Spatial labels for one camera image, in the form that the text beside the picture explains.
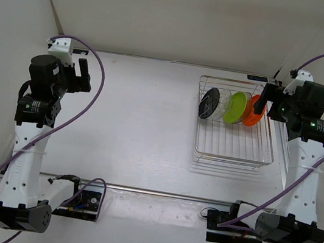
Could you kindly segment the lime green plate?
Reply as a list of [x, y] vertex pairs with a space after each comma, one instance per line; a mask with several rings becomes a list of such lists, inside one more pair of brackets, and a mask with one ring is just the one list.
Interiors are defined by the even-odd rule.
[[235, 124], [244, 110], [245, 96], [243, 92], [236, 92], [231, 96], [231, 101], [223, 119], [228, 124]]

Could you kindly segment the clear glass plate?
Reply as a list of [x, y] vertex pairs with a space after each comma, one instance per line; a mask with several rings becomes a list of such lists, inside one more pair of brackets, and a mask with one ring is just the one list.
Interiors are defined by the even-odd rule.
[[220, 93], [217, 107], [213, 111], [212, 115], [209, 117], [212, 121], [219, 121], [222, 119], [224, 114], [227, 112], [228, 106], [231, 101], [231, 91], [229, 89], [224, 89]]
[[236, 123], [242, 122], [250, 114], [252, 108], [252, 95], [249, 92], [243, 92], [243, 95], [245, 96], [244, 110]]

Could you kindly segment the black plate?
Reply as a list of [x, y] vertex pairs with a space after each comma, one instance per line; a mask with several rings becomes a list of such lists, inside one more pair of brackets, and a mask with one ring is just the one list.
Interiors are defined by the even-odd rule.
[[201, 119], [207, 119], [216, 110], [220, 100], [220, 91], [217, 88], [209, 89], [202, 97], [199, 103], [198, 116]]

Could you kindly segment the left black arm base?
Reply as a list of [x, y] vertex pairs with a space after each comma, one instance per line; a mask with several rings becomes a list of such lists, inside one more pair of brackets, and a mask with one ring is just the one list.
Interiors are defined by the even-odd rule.
[[82, 191], [79, 201], [75, 200], [67, 207], [57, 208], [53, 215], [68, 217], [73, 219], [96, 222], [99, 212], [99, 205], [103, 199], [103, 194], [96, 191]]

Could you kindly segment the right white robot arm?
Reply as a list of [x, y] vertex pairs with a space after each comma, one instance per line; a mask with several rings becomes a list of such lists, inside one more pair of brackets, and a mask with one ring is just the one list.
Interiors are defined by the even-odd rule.
[[324, 230], [317, 227], [319, 174], [315, 169], [324, 159], [324, 85], [304, 81], [293, 94], [283, 90], [268, 83], [254, 111], [262, 112], [264, 104], [271, 102], [268, 117], [286, 126], [285, 188], [259, 207], [237, 201], [223, 226], [235, 232], [247, 227], [266, 243], [323, 243]]

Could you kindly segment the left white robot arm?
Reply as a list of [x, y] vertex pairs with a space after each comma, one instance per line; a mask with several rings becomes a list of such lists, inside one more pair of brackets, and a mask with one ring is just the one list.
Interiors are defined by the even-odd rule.
[[0, 228], [43, 233], [53, 210], [61, 203], [79, 204], [82, 190], [76, 175], [59, 175], [40, 183], [40, 172], [49, 132], [61, 111], [66, 93], [91, 90], [88, 64], [79, 59], [81, 75], [73, 63], [64, 63], [51, 54], [31, 59], [30, 80], [19, 91], [15, 115], [13, 156], [0, 193]]

